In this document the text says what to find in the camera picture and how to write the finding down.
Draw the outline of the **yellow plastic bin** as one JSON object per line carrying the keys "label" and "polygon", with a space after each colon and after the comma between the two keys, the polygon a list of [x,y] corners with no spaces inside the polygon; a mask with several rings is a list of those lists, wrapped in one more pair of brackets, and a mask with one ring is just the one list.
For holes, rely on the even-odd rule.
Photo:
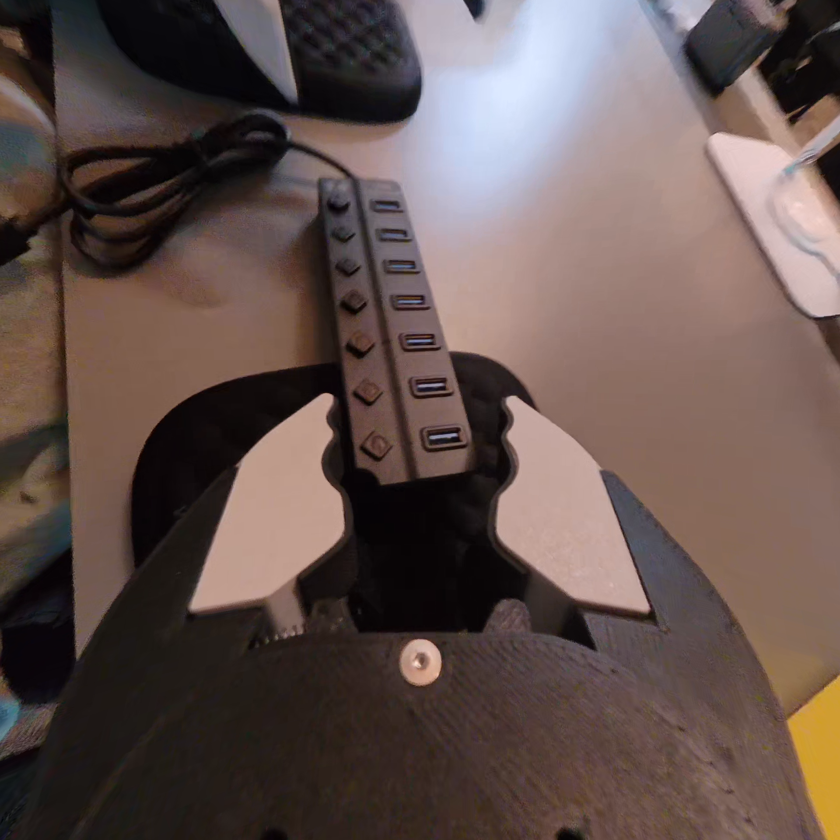
{"label": "yellow plastic bin", "polygon": [[788,720],[805,784],[827,839],[839,838],[839,678]]}

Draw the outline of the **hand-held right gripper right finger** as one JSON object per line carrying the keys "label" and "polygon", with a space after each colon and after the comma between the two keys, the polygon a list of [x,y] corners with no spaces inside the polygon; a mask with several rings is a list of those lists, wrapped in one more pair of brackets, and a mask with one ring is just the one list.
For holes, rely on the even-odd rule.
{"label": "hand-held right gripper right finger", "polygon": [[535,632],[559,632],[573,610],[653,614],[602,468],[570,434],[506,397],[501,442],[511,474],[493,502],[490,536],[527,575]]}

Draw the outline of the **black multi-port usb hub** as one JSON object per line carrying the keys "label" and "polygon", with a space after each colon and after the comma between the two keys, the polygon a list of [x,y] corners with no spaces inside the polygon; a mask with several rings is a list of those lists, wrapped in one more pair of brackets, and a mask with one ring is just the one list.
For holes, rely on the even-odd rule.
{"label": "black multi-port usb hub", "polygon": [[402,188],[321,178],[318,210],[355,467],[383,487],[467,475],[469,421]]}

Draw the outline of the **black quilted pad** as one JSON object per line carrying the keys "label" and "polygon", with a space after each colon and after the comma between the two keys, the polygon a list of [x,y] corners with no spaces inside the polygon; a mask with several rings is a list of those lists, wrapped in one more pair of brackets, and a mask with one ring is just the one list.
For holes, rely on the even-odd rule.
{"label": "black quilted pad", "polygon": [[410,118],[423,75],[395,2],[280,1],[299,103],[247,57],[214,1],[99,1],[101,20],[135,66],[175,87],[231,102],[352,123]]}
{"label": "black quilted pad", "polygon": [[[531,408],[538,405],[503,364],[477,353],[453,351],[450,357],[476,442],[476,471],[501,481],[510,471],[500,464],[503,400],[515,396]],[[171,409],[147,438],[133,474],[133,567],[141,567],[218,476],[322,393],[343,394],[337,361],[239,377]]]}

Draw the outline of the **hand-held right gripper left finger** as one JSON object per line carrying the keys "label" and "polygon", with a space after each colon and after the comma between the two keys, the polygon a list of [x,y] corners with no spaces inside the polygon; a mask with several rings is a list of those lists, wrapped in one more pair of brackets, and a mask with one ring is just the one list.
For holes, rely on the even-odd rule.
{"label": "hand-held right gripper left finger", "polygon": [[194,616],[262,608],[277,636],[305,631],[300,578],[349,536],[348,504],[325,457],[337,399],[316,396],[238,462],[189,603]]}

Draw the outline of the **person's beige sweatshirt torso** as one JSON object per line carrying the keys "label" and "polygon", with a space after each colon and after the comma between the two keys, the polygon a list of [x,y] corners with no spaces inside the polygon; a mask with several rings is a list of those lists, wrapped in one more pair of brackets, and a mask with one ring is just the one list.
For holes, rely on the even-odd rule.
{"label": "person's beige sweatshirt torso", "polygon": [[69,435],[57,259],[2,267],[1,596],[5,606],[70,547]]}

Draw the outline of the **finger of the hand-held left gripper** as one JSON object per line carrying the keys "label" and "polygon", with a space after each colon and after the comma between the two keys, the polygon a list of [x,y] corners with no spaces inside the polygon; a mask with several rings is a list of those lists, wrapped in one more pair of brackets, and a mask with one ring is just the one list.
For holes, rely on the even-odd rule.
{"label": "finger of the hand-held left gripper", "polygon": [[299,103],[298,83],[280,1],[214,1],[247,57],[279,94]]}

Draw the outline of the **black power adapter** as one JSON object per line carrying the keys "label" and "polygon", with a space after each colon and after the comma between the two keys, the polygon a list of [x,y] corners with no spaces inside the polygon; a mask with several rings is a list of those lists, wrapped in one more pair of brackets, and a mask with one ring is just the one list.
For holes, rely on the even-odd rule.
{"label": "black power adapter", "polygon": [[717,97],[774,45],[787,23],[779,2],[714,1],[682,50],[699,83]]}

